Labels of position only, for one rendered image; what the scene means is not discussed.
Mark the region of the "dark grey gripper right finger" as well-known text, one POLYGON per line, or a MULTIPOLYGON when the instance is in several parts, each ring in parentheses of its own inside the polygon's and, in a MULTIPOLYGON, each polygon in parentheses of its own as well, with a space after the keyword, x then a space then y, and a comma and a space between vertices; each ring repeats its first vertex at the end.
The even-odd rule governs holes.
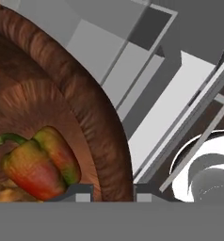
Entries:
POLYGON ((163 194, 159 189, 156 189, 148 184, 135 184, 136 193, 150 193, 165 201, 177 201, 171 194, 163 194))

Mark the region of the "red green bell pepper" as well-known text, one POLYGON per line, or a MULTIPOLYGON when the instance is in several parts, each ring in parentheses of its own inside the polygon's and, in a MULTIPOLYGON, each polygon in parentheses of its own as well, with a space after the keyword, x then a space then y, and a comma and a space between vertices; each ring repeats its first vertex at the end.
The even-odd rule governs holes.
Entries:
POLYGON ((55 127, 44 126, 30 139, 14 133, 1 134, 0 146, 6 141, 14 141, 18 147, 4 155, 2 170, 34 198, 48 201, 81 181, 78 160, 55 127))

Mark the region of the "golden brown chicken drumstick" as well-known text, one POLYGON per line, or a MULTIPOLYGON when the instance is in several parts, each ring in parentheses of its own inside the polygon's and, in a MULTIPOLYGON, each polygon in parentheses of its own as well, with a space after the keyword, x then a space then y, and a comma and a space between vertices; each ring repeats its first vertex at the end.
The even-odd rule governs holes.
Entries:
POLYGON ((21 188, 0 185, 0 202, 40 202, 21 188))

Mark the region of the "brown wooden bowl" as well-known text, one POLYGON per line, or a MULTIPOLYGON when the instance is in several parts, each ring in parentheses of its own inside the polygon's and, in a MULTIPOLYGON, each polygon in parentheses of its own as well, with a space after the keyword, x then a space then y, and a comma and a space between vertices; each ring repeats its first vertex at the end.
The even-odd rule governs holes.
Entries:
MULTIPOLYGON (((0 5, 0 135, 30 139, 44 126, 64 136, 82 172, 78 184, 93 185, 95 201, 133 200, 128 142, 101 86, 56 40, 0 5)), ((0 146, 0 185, 17 186, 1 166, 16 147, 0 146)))

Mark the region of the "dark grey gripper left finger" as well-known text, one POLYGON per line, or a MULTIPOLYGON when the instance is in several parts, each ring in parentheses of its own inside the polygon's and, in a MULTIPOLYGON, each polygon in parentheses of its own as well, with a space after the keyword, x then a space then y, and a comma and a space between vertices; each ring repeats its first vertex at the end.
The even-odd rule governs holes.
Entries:
POLYGON ((92 202, 93 201, 93 185, 76 184, 70 185, 67 191, 50 201, 68 201, 68 202, 92 202))

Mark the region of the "grey fridge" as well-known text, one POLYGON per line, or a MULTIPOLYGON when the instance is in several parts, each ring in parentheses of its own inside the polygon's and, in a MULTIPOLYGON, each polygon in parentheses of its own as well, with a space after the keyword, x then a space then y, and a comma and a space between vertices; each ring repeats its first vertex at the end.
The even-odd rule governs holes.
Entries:
POLYGON ((176 0, 0 0, 58 40, 97 80, 129 140, 134 178, 150 182, 206 107, 224 63, 181 51, 176 0))

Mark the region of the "white round bowl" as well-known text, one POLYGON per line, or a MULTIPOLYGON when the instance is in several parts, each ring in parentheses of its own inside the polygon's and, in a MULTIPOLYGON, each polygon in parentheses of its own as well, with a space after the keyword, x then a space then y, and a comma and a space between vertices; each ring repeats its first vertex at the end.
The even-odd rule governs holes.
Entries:
POLYGON ((215 130, 172 181, 183 202, 224 203, 224 130, 215 130))

